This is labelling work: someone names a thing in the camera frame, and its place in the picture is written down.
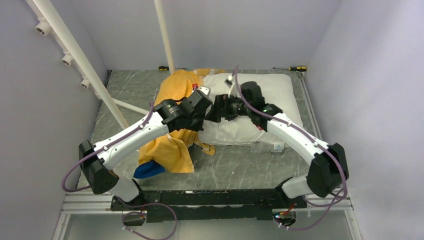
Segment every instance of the screwdriver handle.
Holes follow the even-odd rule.
[[[295,66],[295,67],[289,67],[289,71],[295,71],[295,72],[306,72],[307,68],[305,66]]]

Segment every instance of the screwdriver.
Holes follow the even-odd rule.
[[[306,72],[307,68],[305,66],[294,66],[294,67],[289,67],[287,68],[278,68],[278,67],[273,67],[272,69],[281,69],[281,70],[289,70],[289,71],[294,71],[294,72]]]

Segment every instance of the blue fabric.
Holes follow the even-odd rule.
[[[163,172],[165,172],[165,168],[154,160],[151,160],[138,166],[137,169],[134,171],[133,178],[145,179],[161,174]]]

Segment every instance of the white pillow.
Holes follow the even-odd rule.
[[[210,99],[215,101],[215,95],[228,94],[229,88],[224,80],[230,73],[207,75],[203,85],[210,87]],[[285,74],[237,74],[239,84],[254,81],[262,91],[265,102],[274,104],[297,125],[303,127],[298,104],[293,94],[292,80]],[[256,141],[283,143],[275,135],[259,130],[247,116],[239,116],[235,120],[222,119],[220,123],[203,122],[204,131],[198,132],[199,140],[211,145],[244,145],[249,146]]]

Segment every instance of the yellow cloth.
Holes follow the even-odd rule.
[[[181,99],[192,93],[192,84],[203,86],[203,78],[210,73],[224,72],[219,69],[202,68],[194,71],[179,70],[167,77],[160,85],[154,105],[165,99]],[[156,138],[140,148],[138,163],[144,164],[155,160],[171,173],[193,173],[195,168],[188,147],[196,144],[208,155],[215,153],[212,145],[201,143],[198,133],[181,129]]]

